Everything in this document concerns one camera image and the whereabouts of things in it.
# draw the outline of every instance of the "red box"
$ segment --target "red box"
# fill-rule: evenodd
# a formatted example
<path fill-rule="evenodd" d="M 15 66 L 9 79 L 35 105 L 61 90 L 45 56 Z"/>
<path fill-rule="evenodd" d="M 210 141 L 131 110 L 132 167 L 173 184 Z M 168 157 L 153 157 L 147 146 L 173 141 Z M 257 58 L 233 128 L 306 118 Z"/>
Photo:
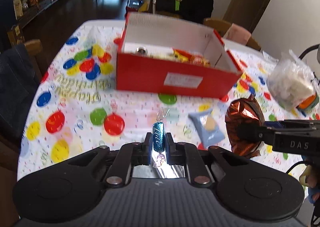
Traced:
<path fill-rule="evenodd" d="M 149 54 L 173 52 L 173 48 L 202 54 L 211 67 L 139 56 L 135 54 L 139 47 Z M 118 47 L 118 90 L 222 98 L 242 73 L 212 28 L 155 14 L 127 16 Z"/>

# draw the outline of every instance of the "white label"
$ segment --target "white label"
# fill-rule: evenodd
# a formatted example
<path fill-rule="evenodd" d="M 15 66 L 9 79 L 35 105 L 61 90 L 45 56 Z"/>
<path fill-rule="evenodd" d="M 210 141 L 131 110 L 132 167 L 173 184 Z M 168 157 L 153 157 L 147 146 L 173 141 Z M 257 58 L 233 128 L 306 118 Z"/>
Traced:
<path fill-rule="evenodd" d="M 203 77 L 195 75 L 184 75 L 178 73 L 168 73 L 164 85 L 179 86 L 186 88 L 198 88 Z"/>

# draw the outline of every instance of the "dark floor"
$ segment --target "dark floor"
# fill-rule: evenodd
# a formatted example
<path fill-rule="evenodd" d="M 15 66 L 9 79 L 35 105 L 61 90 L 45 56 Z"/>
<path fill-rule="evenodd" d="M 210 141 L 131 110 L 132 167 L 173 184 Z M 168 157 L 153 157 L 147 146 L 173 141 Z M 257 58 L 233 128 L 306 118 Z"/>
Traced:
<path fill-rule="evenodd" d="M 37 57 L 42 74 L 66 40 L 85 21 L 124 19 L 127 0 L 60 0 L 24 29 L 26 40 L 40 39 L 44 48 Z"/>

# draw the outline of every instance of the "screw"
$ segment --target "screw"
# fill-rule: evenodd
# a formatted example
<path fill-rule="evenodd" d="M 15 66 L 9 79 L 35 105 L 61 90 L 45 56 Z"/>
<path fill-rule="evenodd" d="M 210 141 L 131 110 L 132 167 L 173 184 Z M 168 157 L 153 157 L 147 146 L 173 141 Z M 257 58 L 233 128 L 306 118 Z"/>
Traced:
<path fill-rule="evenodd" d="M 194 180 L 198 184 L 208 184 L 210 182 L 210 178 L 208 178 L 207 176 L 203 176 L 203 175 L 199 175 L 199 176 L 195 177 Z"/>
<path fill-rule="evenodd" d="M 107 178 L 107 183 L 108 184 L 118 185 L 121 182 L 122 182 L 122 178 L 120 178 L 118 176 L 111 176 L 111 177 Z"/>

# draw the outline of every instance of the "tablecloth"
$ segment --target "tablecloth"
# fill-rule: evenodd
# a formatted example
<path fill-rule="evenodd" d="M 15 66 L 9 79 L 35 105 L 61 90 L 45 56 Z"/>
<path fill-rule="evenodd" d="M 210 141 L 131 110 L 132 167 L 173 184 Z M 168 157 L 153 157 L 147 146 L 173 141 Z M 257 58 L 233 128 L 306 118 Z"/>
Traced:
<path fill-rule="evenodd" d="M 212 108 L 225 136 L 218 146 L 227 150 L 231 146 L 225 112 L 235 99 L 255 94 L 266 120 L 306 119 L 297 110 L 284 111 L 269 94 L 266 79 L 274 64 L 237 50 L 231 51 L 244 74 L 222 100 L 117 91 L 113 40 L 123 28 L 96 24 L 85 23 L 72 35 L 42 79 L 25 125 L 18 179 L 100 145 L 116 150 L 125 143 L 143 142 L 161 107 L 170 108 L 164 124 L 174 141 L 198 147 L 201 141 L 188 114 Z M 261 156 L 253 160 L 286 171 L 301 156 L 273 152 L 264 145 Z M 298 178 L 303 170 L 300 165 L 291 174 Z"/>

